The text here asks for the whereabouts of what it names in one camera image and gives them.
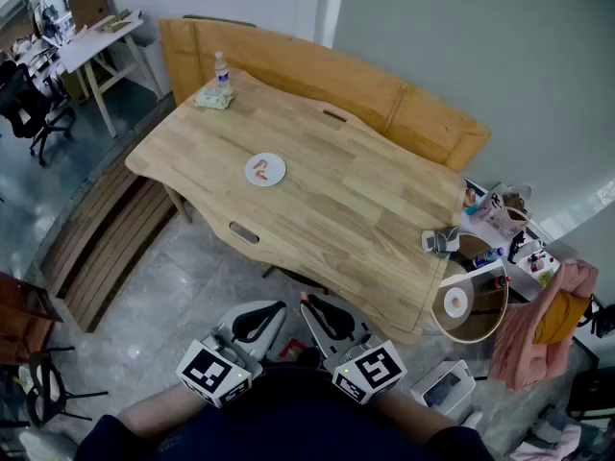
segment pink cloth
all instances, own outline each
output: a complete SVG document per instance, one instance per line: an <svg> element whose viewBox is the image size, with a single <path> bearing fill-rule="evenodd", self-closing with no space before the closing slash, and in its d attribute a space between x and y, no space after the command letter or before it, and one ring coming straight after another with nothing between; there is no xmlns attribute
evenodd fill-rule
<svg viewBox="0 0 615 461"><path fill-rule="evenodd" d="M589 299L597 279L596 268L571 259L559 267L532 302L509 304L496 331L489 378L505 381L509 391L520 391L539 380L562 376L575 331L553 345L534 345L534 332L560 289Z"/></svg>
<svg viewBox="0 0 615 461"><path fill-rule="evenodd" d="M561 461L578 448L579 441L580 425L566 425L553 449L541 449L524 442L510 453L510 457L515 461Z"/></svg>

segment white container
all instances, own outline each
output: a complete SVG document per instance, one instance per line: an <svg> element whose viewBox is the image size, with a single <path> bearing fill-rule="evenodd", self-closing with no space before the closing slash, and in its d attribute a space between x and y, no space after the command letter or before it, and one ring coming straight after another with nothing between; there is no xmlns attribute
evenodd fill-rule
<svg viewBox="0 0 615 461"><path fill-rule="evenodd" d="M476 385L464 360L444 361L414 384L410 393L418 403L448 415Z"/></svg>

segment black chair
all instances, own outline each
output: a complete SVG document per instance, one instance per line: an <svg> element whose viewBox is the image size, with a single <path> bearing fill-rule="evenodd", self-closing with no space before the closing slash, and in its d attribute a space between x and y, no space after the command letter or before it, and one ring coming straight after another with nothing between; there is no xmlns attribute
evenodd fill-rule
<svg viewBox="0 0 615 461"><path fill-rule="evenodd" d="M70 126L55 127L56 122L67 113L73 120L75 119L73 108L65 108L53 120L47 122L46 116L51 110L51 105L52 102L32 82L28 67L24 63L16 65L14 61L5 61L0 65L0 114L11 122L15 136L33 139L30 146L31 156L35 155L35 147L40 142L38 163L43 166L45 160L42 153L49 133L63 132L66 138L70 137ZM21 110L30 116L25 123L20 115Z"/></svg>
<svg viewBox="0 0 615 461"><path fill-rule="evenodd" d="M89 420L90 417L83 417L81 415L75 415L66 411L66 404L68 400L76 400L78 398L92 398L95 396L108 395L108 391L102 391L100 393L89 393L86 395L73 395L66 391L60 372L56 369L56 366L51 361L51 352L68 352L75 350L75 347L66 347L61 349L47 349L45 352L35 353L30 361L30 374L34 387L28 393L26 399L26 411L28 417L33 426L41 427L47 422L53 419L56 415L64 415L66 417L72 417L74 419ZM38 380L37 370L40 368L40 377L42 383ZM60 395L56 400L51 400L51 388L50 377L54 376L58 383ZM39 416L37 413L37 399L42 399L42 412Z"/></svg>

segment water bottle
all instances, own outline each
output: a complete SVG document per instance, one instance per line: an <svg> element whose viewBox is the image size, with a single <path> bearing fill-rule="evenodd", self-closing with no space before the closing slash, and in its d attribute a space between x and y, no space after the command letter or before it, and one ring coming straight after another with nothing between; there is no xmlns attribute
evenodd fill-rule
<svg viewBox="0 0 615 461"><path fill-rule="evenodd" d="M229 67L224 61L221 51L215 53L215 65L213 67L215 69L215 78L218 82L218 87L222 89L225 95L233 94L231 82L229 81Z"/></svg>
<svg viewBox="0 0 615 461"><path fill-rule="evenodd" d="M475 268L493 263L496 259L504 255L504 248L497 248L495 250L485 251L482 255L475 257L472 262Z"/></svg>

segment table hand hole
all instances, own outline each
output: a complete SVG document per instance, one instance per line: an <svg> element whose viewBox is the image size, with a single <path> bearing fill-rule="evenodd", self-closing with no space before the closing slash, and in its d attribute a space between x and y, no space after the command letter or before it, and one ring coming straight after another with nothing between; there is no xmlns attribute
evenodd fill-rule
<svg viewBox="0 0 615 461"><path fill-rule="evenodd" d="M334 112L329 111L328 109L323 109L323 112L327 114L328 116L330 116L331 118L335 118L336 120L343 121L344 123L346 123L346 118L342 118L340 115L335 114Z"/></svg>
<svg viewBox="0 0 615 461"><path fill-rule="evenodd" d="M239 224L237 224L237 222L231 222L229 224L229 229L231 229L231 231L233 231L242 239L248 241L250 244L258 244L258 242L260 241L260 237L258 237L253 232L250 232L245 227L240 226Z"/></svg>

